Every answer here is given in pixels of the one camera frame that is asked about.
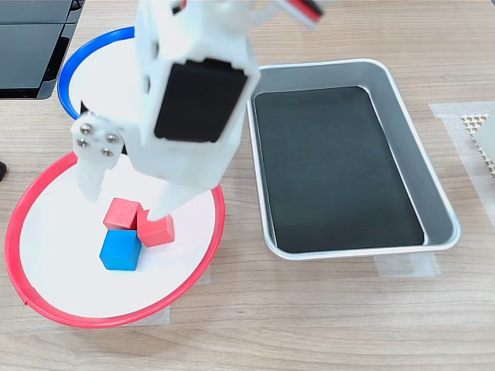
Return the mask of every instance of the black rubber pad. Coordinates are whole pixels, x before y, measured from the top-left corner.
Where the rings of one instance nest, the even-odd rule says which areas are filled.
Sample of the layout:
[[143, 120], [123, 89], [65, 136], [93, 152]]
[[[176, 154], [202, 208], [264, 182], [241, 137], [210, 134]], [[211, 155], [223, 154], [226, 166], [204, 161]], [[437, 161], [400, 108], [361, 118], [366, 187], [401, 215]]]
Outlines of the black rubber pad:
[[214, 143], [224, 131], [247, 79], [244, 71], [220, 60], [174, 63], [155, 136]]
[[302, 253], [423, 243], [365, 90], [260, 94], [255, 107], [280, 249]]

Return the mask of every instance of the red cube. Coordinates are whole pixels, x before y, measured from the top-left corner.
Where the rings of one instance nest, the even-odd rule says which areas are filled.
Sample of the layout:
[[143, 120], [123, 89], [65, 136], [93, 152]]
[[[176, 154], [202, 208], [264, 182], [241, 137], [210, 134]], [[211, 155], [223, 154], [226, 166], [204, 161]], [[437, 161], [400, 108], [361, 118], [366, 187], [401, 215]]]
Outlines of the red cube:
[[138, 238], [146, 247], [163, 245], [176, 239], [171, 215], [152, 222], [148, 220], [149, 210], [138, 211]]
[[113, 199], [103, 224], [109, 230], [137, 230], [140, 203], [128, 199]]

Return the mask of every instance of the black mat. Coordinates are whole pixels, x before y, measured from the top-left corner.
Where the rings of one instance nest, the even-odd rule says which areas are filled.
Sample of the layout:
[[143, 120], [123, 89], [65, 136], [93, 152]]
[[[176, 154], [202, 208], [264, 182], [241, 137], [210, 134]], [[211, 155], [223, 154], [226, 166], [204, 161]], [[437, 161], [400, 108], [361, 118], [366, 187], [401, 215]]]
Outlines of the black mat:
[[423, 232], [365, 90], [255, 99], [278, 247], [421, 245]]

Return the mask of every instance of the wooden block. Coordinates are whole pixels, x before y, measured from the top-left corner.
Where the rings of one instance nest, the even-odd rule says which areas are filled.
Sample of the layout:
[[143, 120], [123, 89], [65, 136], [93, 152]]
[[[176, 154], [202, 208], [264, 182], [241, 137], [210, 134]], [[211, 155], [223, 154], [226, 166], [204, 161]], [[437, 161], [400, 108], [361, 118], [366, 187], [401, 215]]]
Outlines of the wooden block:
[[109, 230], [100, 252], [105, 268], [135, 271], [141, 253], [141, 241], [135, 230]]
[[113, 199], [103, 224], [109, 230], [136, 230], [138, 211], [142, 211], [140, 203], [127, 199]]
[[151, 222], [148, 220], [149, 210], [138, 211], [138, 238], [147, 247], [163, 245], [176, 239], [171, 215]]

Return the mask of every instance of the blue cube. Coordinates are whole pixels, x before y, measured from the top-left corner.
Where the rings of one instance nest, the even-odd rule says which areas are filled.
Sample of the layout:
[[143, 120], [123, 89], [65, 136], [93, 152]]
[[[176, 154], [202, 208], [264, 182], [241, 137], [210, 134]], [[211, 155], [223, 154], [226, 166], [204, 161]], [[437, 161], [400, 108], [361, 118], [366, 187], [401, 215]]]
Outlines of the blue cube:
[[105, 268], [135, 271], [141, 253], [141, 241], [135, 230], [109, 230], [100, 252]]

